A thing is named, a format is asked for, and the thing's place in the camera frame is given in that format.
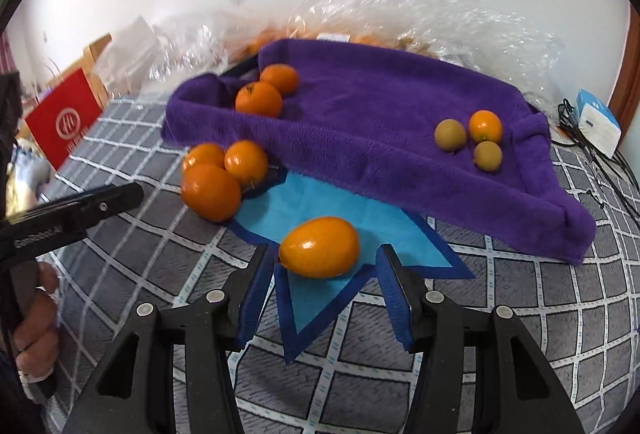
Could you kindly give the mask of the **person's left hand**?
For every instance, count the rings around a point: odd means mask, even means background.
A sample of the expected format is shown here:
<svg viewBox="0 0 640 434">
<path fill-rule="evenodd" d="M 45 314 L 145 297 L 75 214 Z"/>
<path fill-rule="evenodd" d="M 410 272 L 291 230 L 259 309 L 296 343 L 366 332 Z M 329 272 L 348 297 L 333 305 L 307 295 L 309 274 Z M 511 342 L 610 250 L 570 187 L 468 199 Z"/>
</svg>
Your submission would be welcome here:
<svg viewBox="0 0 640 434">
<path fill-rule="evenodd" d="M 39 262 L 38 267 L 34 298 L 24 321 L 13 335 L 18 352 L 17 369 L 32 382 L 50 376 L 60 354 L 60 336 L 56 325 L 58 304 L 53 298 L 53 293 L 58 289 L 58 272 L 46 262 Z"/>
</svg>

